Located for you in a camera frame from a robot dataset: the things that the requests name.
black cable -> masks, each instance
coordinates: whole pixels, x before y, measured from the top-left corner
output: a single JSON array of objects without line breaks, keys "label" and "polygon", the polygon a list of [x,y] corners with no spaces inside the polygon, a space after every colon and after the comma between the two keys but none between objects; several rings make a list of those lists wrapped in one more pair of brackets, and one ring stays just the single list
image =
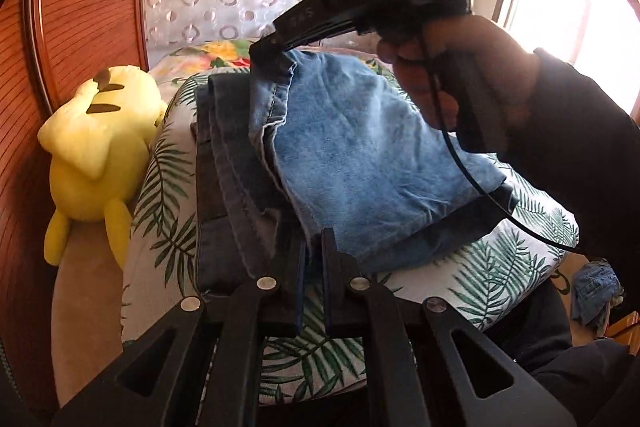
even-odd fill
[{"label": "black cable", "polygon": [[438,125],[440,126],[440,131],[442,132],[444,143],[447,145],[447,149],[449,150],[449,153],[453,158],[453,161],[458,166],[458,169],[460,169],[460,171],[464,174],[468,182],[471,183],[472,187],[475,188],[478,194],[489,198],[489,200],[491,200],[491,202],[495,206],[500,208],[504,216],[507,219],[509,219],[509,221],[511,221],[516,227],[521,229],[523,232],[528,233],[534,239],[537,239],[541,243],[545,243],[550,247],[559,248],[560,250],[566,250],[569,252],[583,254],[584,252],[578,249],[577,247],[569,247],[569,245],[562,245],[561,243],[556,243],[556,241],[552,241],[551,239],[548,239],[540,235],[539,233],[536,233],[533,230],[527,228],[525,225],[519,222],[515,217],[513,217],[500,203],[494,200],[494,198],[490,194],[487,194],[484,188],[482,188],[478,184],[478,182],[474,179],[471,173],[466,169],[465,165],[462,163],[462,160],[460,159],[460,156],[458,156],[458,152],[456,151],[455,147],[453,147],[453,144],[451,143],[449,133],[447,132],[447,127],[445,126],[444,115],[442,113],[442,107],[440,106],[440,99],[438,98],[438,89],[436,87],[436,73],[434,73],[433,68],[431,67],[431,61],[429,59],[427,44],[424,41],[424,35],[422,34],[422,31],[418,31],[418,43],[420,44],[420,51],[422,52],[422,56],[424,57],[424,60],[421,61],[421,63],[424,70],[427,73],[427,76],[429,77],[429,88],[431,91],[431,98],[433,98],[433,107],[436,110],[436,119],[438,121]]}]

controller handle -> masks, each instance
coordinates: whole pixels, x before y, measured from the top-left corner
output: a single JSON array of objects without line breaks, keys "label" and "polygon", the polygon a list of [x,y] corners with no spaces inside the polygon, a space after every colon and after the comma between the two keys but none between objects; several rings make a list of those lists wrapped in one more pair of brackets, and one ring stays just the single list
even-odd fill
[{"label": "controller handle", "polygon": [[444,52],[433,59],[440,89],[458,102],[455,129],[467,152],[504,152],[508,135],[494,90],[486,83],[475,57],[466,52]]}]

black sleeve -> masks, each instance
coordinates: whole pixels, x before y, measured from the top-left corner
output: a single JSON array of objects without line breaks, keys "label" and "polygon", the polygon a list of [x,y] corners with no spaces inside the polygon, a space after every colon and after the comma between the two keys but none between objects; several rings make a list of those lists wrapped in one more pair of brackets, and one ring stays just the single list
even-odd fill
[{"label": "black sleeve", "polygon": [[536,55],[529,120],[500,159],[574,214],[580,246],[606,257],[640,310],[640,128],[593,80]]}]

wooden cabinet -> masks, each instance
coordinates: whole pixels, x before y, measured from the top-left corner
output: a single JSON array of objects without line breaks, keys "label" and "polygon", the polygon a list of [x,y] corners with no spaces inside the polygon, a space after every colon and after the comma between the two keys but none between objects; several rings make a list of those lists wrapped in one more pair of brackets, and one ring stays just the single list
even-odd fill
[{"label": "wooden cabinet", "polygon": [[609,326],[605,336],[613,338],[617,343],[629,346],[632,355],[640,351],[640,315],[638,312],[629,313],[624,319]]}]

bed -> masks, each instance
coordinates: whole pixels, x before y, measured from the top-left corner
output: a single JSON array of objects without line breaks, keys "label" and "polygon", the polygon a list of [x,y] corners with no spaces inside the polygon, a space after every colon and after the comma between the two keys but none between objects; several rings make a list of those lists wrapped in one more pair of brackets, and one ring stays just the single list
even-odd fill
[{"label": "bed", "polygon": [[[162,97],[170,103],[134,212],[122,286],[125,349],[182,298],[197,295],[196,146],[191,132],[196,117],[195,89],[210,74],[246,71],[249,44],[237,40],[188,46],[167,55],[150,71]],[[389,82],[394,81],[392,73],[374,55],[323,49],[327,50],[356,55]],[[491,158],[515,187],[519,203],[514,215],[546,237],[575,245],[573,216],[509,165]],[[167,225],[160,225],[167,219]],[[504,220],[480,241],[442,261],[377,277],[405,299],[422,301],[433,295],[446,298],[484,330],[545,280],[564,255],[564,251],[533,240]],[[300,336],[266,341],[261,404],[318,398],[366,382],[361,340],[326,338],[321,302],[321,289],[307,287]]]}]

